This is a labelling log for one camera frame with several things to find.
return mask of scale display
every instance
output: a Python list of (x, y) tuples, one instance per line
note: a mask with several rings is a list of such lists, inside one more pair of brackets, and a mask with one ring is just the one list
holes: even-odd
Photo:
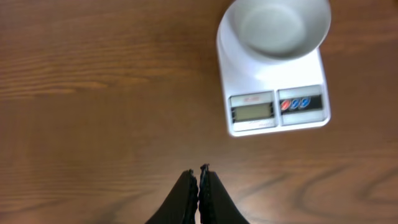
[(234, 122), (250, 121), (255, 119), (270, 118), (273, 115), (272, 104), (263, 103), (259, 105), (240, 106), (233, 109)]

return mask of red button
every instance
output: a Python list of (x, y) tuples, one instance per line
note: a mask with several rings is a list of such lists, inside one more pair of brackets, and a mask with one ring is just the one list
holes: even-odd
[(282, 104), (280, 105), (280, 109), (283, 110), (287, 110), (290, 107), (290, 100), (285, 100), (282, 102)]

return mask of table surface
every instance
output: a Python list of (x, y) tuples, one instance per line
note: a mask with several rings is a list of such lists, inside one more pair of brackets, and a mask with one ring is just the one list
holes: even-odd
[(215, 49), (230, 3), (0, 1), (0, 223), (144, 223), (203, 163), (251, 223), (397, 223), (398, 1), (332, 0), (327, 126), (246, 138)]

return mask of wooden table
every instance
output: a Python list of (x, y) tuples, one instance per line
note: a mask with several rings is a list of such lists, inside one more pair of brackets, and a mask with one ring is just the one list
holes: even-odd
[(0, 223), (144, 223), (210, 163), (251, 223), (398, 223), (398, 2), (332, 0), (332, 120), (231, 138), (230, 0), (0, 1)]

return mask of blue button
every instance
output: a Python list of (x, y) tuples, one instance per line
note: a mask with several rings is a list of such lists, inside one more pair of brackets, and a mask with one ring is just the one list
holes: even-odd
[(292, 105), (290, 106), (290, 109), (294, 110), (294, 109), (298, 108), (299, 105), (300, 105), (300, 100), (293, 100)]
[(300, 108), (306, 108), (311, 102), (311, 98), (309, 97), (304, 97), (301, 99), (301, 105)]

